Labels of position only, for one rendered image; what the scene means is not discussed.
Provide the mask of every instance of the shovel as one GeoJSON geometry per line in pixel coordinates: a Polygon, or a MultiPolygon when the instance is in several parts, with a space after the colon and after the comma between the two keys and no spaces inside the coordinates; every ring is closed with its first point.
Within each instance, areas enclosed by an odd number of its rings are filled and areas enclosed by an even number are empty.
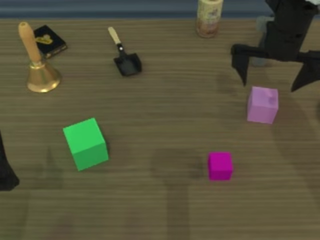
{"type": "Polygon", "coordinates": [[[113,27],[109,27],[108,31],[119,51],[119,57],[113,60],[121,75],[131,76],[140,73],[142,71],[142,64],[138,55],[136,53],[126,54],[116,30],[113,27]]]}

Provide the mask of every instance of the magenta cube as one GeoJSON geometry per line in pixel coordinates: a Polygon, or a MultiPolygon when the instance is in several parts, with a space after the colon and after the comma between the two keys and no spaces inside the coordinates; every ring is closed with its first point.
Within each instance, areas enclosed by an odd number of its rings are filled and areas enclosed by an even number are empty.
{"type": "Polygon", "coordinates": [[[234,167],[230,152],[210,152],[208,172],[211,181],[227,181],[231,179],[234,167]]]}
{"type": "Polygon", "coordinates": [[[278,90],[253,86],[247,105],[247,121],[272,124],[279,109],[278,90]]]}

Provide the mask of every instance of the bell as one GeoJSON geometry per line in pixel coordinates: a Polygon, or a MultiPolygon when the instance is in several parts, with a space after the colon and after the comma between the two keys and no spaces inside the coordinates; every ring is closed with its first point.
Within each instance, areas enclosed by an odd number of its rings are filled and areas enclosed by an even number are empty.
{"type": "Polygon", "coordinates": [[[55,89],[61,82],[60,73],[42,59],[34,31],[27,22],[18,26],[20,38],[30,58],[27,87],[32,92],[47,93],[55,89]]]}

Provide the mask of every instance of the dark figure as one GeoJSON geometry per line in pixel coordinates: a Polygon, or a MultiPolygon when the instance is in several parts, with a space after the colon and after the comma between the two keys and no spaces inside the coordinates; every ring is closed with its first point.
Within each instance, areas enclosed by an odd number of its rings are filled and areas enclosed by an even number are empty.
{"type": "Polygon", "coordinates": [[[232,67],[247,84],[250,57],[298,62],[303,66],[294,80],[294,92],[320,80],[320,51],[300,52],[310,24],[319,14],[317,5],[306,0],[265,0],[274,12],[266,23],[266,33],[259,47],[235,44],[231,48],[232,67]]]}
{"type": "Polygon", "coordinates": [[[0,132],[0,191],[11,191],[18,186],[19,183],[18,177],[8,163],[0,132]]]}

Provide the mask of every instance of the cube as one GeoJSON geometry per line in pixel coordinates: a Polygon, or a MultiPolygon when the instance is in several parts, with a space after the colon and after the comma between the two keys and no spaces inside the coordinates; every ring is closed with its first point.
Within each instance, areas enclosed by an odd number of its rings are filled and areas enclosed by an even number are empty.
{"type": "Polygon", "coordinates": [[[279,109],[278,90],[253,86],[247,104],[247,121],[272,124],[279,109]]]}
{"type": "Polygon", "coordinates": [[[210,181],[228,181],[234,167],[230,152],[210,152],[208,156],[208,173],[210,181]]]}
{"type": "Polygon", "coordinates": [[[106,141],[95,118],[67,126],[63,133],[78,171],[109,160],[106,141]]]}

